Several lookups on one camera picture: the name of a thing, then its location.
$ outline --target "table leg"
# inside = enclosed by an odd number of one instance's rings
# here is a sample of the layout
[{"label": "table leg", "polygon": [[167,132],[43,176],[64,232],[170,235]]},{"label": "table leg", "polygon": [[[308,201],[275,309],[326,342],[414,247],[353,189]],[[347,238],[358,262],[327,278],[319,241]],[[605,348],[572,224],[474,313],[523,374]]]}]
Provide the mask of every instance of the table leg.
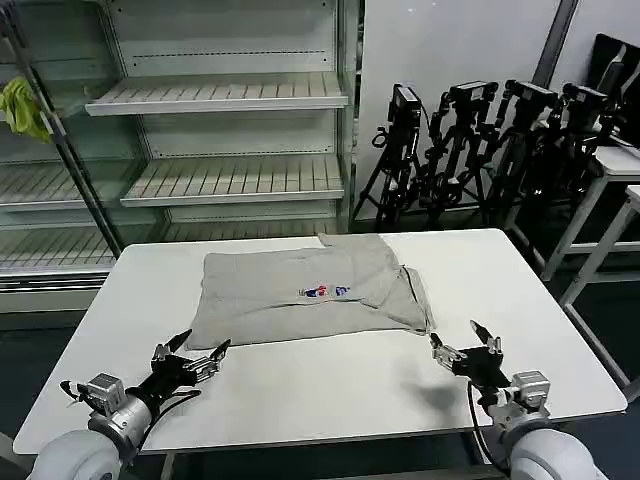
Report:
[{"label": "table leg", "polygon": [[175,453],[167,453],[167,456],[164,459],[164,465],[162,466],[162,474],[160,475],[160,480],[171,480],[173,476],[173,463],[176,460]]},{"label": "table leg", "polygon": [[589,283],[589,280],[596,273],[606,256],[611,251],[613,245],[618,241],[622,232],[624,232],[631,219],[636,215],[636,211],[633,208],[631,199],[627,199],[624,205],[609,225],[609,228],[602,237],[602,240],[598,243],[598,246],[593,251],[585,264],[578,272],[578,275],[573,279],[569,288],[560,297],[560,305],[565,307],[571,305],[578,298],[580,292]]},{"label": "table leg", "polygon": [[640,377],[636,378],[633,382],[624,387],[622,389],[622,393],[627,397],[627,402],[629,403],[640,397]]},{"label": "table leg", "polygon": [[545,265],[544,271],[542,272],[542,279],[544,281],[551,280],[551,277],[553,277],[553,274],[560,266],[560,263],[562,263],[562,259],[567,254],[567,250],[571,247],[571,244],[580,233],[580,230],[591,214],[593,207],[595,207],[598,199],[602,195],[602,192],[604,192],[607,183],[609,183],[609,177],[605,175],[596,179],[589,187],[584,200],[582,200],[578,206],[576,214],[573,216],[573,219],[571,219],[571,223],[565,230],[562,238],[558,242],[558,245],[556,245],[556,248]]},{"label": "table leg", "polygon": [[33,459],[13,453],[13,439],[4,433],[0,433],[0,457],[19,466],[26,472],[31,472],[33,469]]}]

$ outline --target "printed logo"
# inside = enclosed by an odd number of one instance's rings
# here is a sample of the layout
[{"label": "printed logo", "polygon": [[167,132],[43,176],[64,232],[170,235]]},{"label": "printed logo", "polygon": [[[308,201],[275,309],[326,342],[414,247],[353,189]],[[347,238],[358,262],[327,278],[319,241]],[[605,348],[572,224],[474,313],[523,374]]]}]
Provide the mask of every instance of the printed logo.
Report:
[{"label": "printed logo", "polygon": [[319,285],[316,288],[307,288],[299,290],[298,293],[301,297],[327,297],[327,296],[336,296],[341,297],[342,295],[346,295],[349,291],[349,287],[332,287],[327,285]]}]

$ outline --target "yellow cloth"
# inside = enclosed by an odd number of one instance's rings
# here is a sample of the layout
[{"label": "yellow cloth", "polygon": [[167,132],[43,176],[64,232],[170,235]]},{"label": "yellow cloth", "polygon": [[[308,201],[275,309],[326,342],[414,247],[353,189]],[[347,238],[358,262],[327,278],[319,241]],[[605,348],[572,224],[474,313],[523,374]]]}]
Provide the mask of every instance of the yellow cloth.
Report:
[{"label": "yellow cloth", "polygon": [[0,110],[4,110],[12,132],[30,135],[44,143],[51,142],[24,77],[16,77],[5,85],[0,93]]}]

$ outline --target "black cable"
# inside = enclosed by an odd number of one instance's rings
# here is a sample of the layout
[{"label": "black cable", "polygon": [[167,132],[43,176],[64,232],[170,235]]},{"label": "black cable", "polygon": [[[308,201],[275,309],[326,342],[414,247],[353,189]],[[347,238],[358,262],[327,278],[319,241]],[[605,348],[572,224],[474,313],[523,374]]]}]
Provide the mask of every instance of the black cable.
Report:
[{"label": "black cable", "polygon": [[469,400],[469,411],[471,412],[471,420],[473,420],[473,431],[475,432],[476,438],[478,439],[478,445],[480,445],[480,449],[482,450],[482,453],[484,453],[485,457],[489,459],[489,461],[496,468],[496,470],[498,470],[504,476],[510,477],[511,470],[509,468],[503,467],[498,462],[496,462],[496,460],[493,458],[493,455],[491,455],[491,452],[489,452],[489,448],[487,447],[487,444],[484,441],[484,436],[482,435],[482,432],[480,432],[480,427],[478,426],[478,417],[476,416],[476,409],[473,404],[472,388],[473,388],[473,385],[471,381],[469,381],[469,383],[467,383],[467,399]]},{"label": "black cable", "polygon": [[138,451],[142,450],[142,447],[144,446],[144,442],[147,441],[147,437],[151,433],[151,430],[153,430],[153,427],[156,426],[156,424],[160,421],[162,417],[164,417],[167,413],[169,413],[171,410],[176,408],[178,405],[182,405],[183,403],[188,402],[189,400],[197,397],[201,393],[202,392],[200,390],[189,390],[188,392],[176,392],[173,395],[171,395],[169,399],[176,398],[176,397],[183,397],[183,398],[178,400],[176,403],[169,405],[162,412],[160,412],[160,414],[153,420],[153,422],[151,422],[151,424],[149,425],[149,428],[147,428],[147,431],[144,432],[144,435],[142,436],[142,440],[140,440],[140,445],[138,445]]}]

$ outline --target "shelf rack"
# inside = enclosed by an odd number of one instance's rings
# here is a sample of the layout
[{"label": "shelf rack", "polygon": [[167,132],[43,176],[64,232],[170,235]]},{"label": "shelf rack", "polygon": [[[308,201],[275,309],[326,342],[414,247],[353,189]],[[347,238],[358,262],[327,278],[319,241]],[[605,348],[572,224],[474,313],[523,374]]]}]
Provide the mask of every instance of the shelf rack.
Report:
[{"label": "shelf rack", "polygon": [[343,196],[335,155],[242,156],[153,160],[121,203],[152,207]]},{"label": "shelf rack", "polygon": [[164,242],[309,237],[337,233],[335,219],[172,224]]},{"label": "shelf rack", "polygon": [[[149,225],[125,226],[130,240],[146,241]],[[115,258],[95,226],[0,232],[0,276],[108,272]]]},{"label": "shelf rack", "polygon": [[[92,162],[89,174],[105,200],[118,198],[128,162]],[[61,162],[0,164],[0,211],[84,209],[71,175]]]},{"label": "shelf rack", "polygon": [[92,116],[343,108],[335,72],[125,78],[85,106]]}]

